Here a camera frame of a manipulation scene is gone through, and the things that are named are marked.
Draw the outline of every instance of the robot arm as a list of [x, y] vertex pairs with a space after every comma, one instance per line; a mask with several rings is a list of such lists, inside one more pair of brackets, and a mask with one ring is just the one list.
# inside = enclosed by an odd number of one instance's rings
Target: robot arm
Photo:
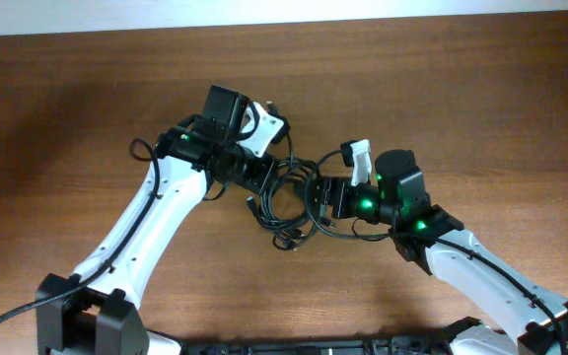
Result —
[[[247, 116], [250, 124], [242, 127]], [[36, 309], [41, 355], [178, 355], [178, 342], [147, 331], [137, 310], [157, 262], [187, 214], [203, 200], [213, 180], [235, 182], [259, 193], [269, 184], [274, 159], [265, 153], [279, 142], [288, 124], [243, 95], [212, 87], [201, 115], [162, 134], [153, 163], [139, 191], [100, 245], [69, 279], [48, 275], [36, 297], [46, 299], [71, 290], [95, 274], [143, 219], [110, 267], [81, 292]], [[144, 210], [159, 189], [150, 209]], [[100, 308], [96, 316], [86, 310]]]
[[[354, 150], [341, 148], [348, 165], [348, 152]], [[453, 354], [561, 353], [553, 320], [568, 339], [568, 299], [531, 282], [485, 248], [462, 222], [432, 206], [411, 151], [385, 152], [375, 165], [378, 188], [368, 182], [347, 186], [337, 178], [322, 183], [330, 191], [321, 194], [329, 195], [333, 218], [391, 225], [387, 237], [400, 255], [458, 289], [507, 334], [473, 324], [448, 341]]]

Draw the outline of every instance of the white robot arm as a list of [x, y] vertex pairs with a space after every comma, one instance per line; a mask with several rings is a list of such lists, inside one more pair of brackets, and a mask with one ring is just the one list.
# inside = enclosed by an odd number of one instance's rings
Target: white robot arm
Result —
[[[245, 118], [248, 124], [243, 126]], [[230, 347], [213, 345], [186, 349], [170, 336], [147, 330], [137, 311], [157, 262], [187, 214], [204, 200], [212, 182], [217, 180], [225, 186], [234, 182], [258, 194], [273, 185], [277, 167], [266, 149], [270, 143], [281, 141], [289, 128], [276, 109], [267, 111], [239, 93], [212, 87], [202, 114], [189, 117], [160, 136], [141, 187], [100, 245], [68, 279], [49, 274], [41, 283], [36, 294], [39, 355], [230, 354]], [[464, 319], [450, 325], [429, 343], [398, 336], [390, 342], [386, 339], [317, 342], [297, 348], [257, 346], [253, 348], [255, 352], [261, 355], [360, 355], [361, 351], [363, 355], [561, 353], [562, 340], [568, 341], [568, 300], [531, 282], [486, 249], [461, 222], [439, 206], [432, 206], [412, 152], [389, 151], [377, 159], [378, 187], [371, 186], [370, 181], [369, 141], [344, 143], [340, 152], [345, 165], [353, 168], [352, 177], [318, 177], [312, 181], [310, 175], [305, 181], [305, 202], [310, 200], [309, 186], [315, 183], [312, 208], [317, 208], [322, 219], [326, 207], [332, 206], [334, 219], [356, 217], [373, 224], [391, 225], [390, 232], [380, 238], [374, 235], [369, 240], [356, 233], [345, 237], [374, 242], [391, 238], [407, 261], [416, 262], [427, 273], [461, 291], [506, 334], [493, 331], [477, 319]], [[317, 172], [319, 165], [306, 165], [306, 168], [313, 167]], [[153, 196], [154, 186], [158, 189]], [[250, 204], [249, 208], [252, 207], [258, 218], [255, 205]], [[306, 213], [314, 214], [309, 207]], [[331, 234], [317, 222], [315, 228]], [[91, 306], [100, 308], [96, 316], [86, 312]], [[241, 346], [233, 352], [250, 355], [251, 351], [251, 347]]]

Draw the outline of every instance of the white wall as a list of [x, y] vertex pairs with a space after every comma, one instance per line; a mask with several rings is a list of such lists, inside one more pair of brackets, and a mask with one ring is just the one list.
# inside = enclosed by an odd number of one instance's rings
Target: white wall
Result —
[[0, 0], [0, 35], [568, 10], [568, 0]]

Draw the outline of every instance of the black cable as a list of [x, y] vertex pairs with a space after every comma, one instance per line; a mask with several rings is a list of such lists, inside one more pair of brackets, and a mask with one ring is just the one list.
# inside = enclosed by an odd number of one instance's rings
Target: black cable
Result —
[[128, 154], [130, 154], [131, 157], [133, 157], [133, 159], [135, 159], [136, 161], [140, 161], [140, 162], [150, 162], [153, 159], [150, 157], [140, 157], [135, 153], [135, 146], [137, 145], [137, 143], [140, 143], [139, 141], [137, 141], [136, 139], [133, 139], [132, 142], [130, 142], [130, 144], [128, 145]]
[[24, 312], [33, 310], [37, 307], [40, 307], [42, 305], [46, 305], [48, 303], [51, 303], [51, 302], [54, 302], [54, 301], [57, 301], [57, 300], [67, 298], [67, 297], [69, 297], [69, 296], [71, 296], [71, 295], [73, 295], [77, 292], [82, 291], [85, 287], [89, 286], [92, 282], [94, 282], [102, 274], [104, 274], [111, 267], [113, 262], [119, 257], [119, 254], [124, 250], [124, 248], [126, 248], [126, 245], [128, 245], [128, 242], [130, 241], [130, 239], [133, 237], [133, 235], [137, 231], [137, 228], [139, 227], [142, 220], [144, 219], [144, 217], [146, 216], [146, 214], [150, 210], [151, 206], [153, 205], [153, 202], [155, 202], [155, 198], [157, 197], [157, 192], [159, 191], [159, 185], [160, 185], [160, 180], [161, 180], [160, 176], [159, 176], [159, 162], [157, 160], [157, 155], [155, 154], [155, 151], [150, 146], [150, 144], [148, 144], [148, 142], [146, 142], [145, 140], [140, 139], [140, 138], [135, 138], [133, 140], [133, 142], [131, 142], [131, 144], [130, 144], [129, 152], [132, 151], [132, 148], [134, 148], [134, 145], [137, 144], [137, 143], [144, 145], [144, 147], [146, 148], [146, 150], [150, 154], [150, 159], [153, 163], [153, 169], [155, 171], [155, 184], [153, 186], [153, 190], [152, 190], [151, 194], [149, 195], [148, 200], [146, 201], [146, 204], [144, 205], [144, 208], [142, 208], [141, 212], [137, 216], [137, 219], [135, 219], [135, 221], [133, 222], [133, 225], [131, 226], [131, 228], [128, 230], [128, 232], [124, 236], [124, 239], [122, 239], [122, 242], [117, 246], [117, 248], [113, 251], [113, 253], [108, 257], [108, 259], [103, 261], [100, 268], [96, 272], [94, 272], [91, 276], [89, 276], [87, 279], [85, 279], [80, 284], [78, 284], [78, 286], [76, 286], [75, 288], [73, 288], [69, 291], [63, 292], [59, 295], [46, 297], [46, 298], [43, 298], [43, 299], [40, 299], [40, 300], [36, 300], [36, 301], [30, 302], [30, 303], [27, 303], [25, 305], [19, 306], [19, 307], [15, 308], [14, 310], [8, 311], [5, 314], [0, 316], [0, 324], [2, 322], [6, 321], [6, 320], [9, 320], [12, 317], [18, 316], [18, 315], [20, 315]]
[[277, 217], [273, 211], [273, 198], [286, 184], [292, 184], [294, 189], [300, 190], [309, 178], [315, 162], [296, 158], [290, 133], [287, 133], [286, 137], [289, 156], [276, 162], [276, 170], [287, 171], [282, 175], [278, 174], [277, 179], [259, 195], [259, 206], [255, 204], [253, 197], [250, 197], [248, 207], [257, 223], [273, 235], [272, 242], [277, 249], [293, 250], [305, 244], [317, 232], [317, 228], [312, 226], [305, 235], [302, 232], [301, 228], [309, 222], [306, 211], [290, 219]]
[[208, 198], [208, 197], [203, 197], [203, 201], [216, 201], [217, 199], [223, 197], [223, 195], [225, 194], [225, 192], [227, 192], [227, 189], [229, 188], [229, 184], [228, 183], [224, 183], [223, 187], [221, 187], [221, 190], [218, 191], [218, 193], [216, 194], [216, 196], [212, 197], [212, 198]]
[[187, 128], [189, 127], [192, 123], [194, 123], [194, 121], [196, 120], [196, 118], [199, 116], [199, 114], [191, 114], [188, 117], [184, 118], [181, 122], [178, 123], [179, 127], [183, 127], [183, 128]]
[[377, 235], [360, 235], [356, 232], [356, 229], [354, 229], [354, 226], [356, 225], [356, 222], [359, 221], [360, 218], [356, 218], [354, 220], [354, 222], [352, 222], [352, 234], [354, 235], [354, 237], [363, 240], [365, 242], [380, 242], [380, 241], [384, 241], [385, 239], [387, 239], [390, 234], [389, 233], [383, 233], [383, 234], [377, 234]]

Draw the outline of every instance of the wooden table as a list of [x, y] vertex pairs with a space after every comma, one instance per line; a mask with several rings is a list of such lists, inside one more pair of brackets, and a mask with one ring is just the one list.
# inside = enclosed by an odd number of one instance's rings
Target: wooden table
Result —
[[[566, 12], [0, 37], [0, 313], [94, 249], [147, 170], [130, 140], [200, 112], [212, 83], [277, 102], [307, 159], [357, 138], [373, 159], [412, 149], [434, 203], [568, 296]], [[147, 326], [300, 338], [484, 317], [392, 242], [276, 250], [248, 195], [234, 187], [187, 217], [148, 284]], [[35, 331], [34, 313], [4, 323], [0, 353], [33, 353]]]

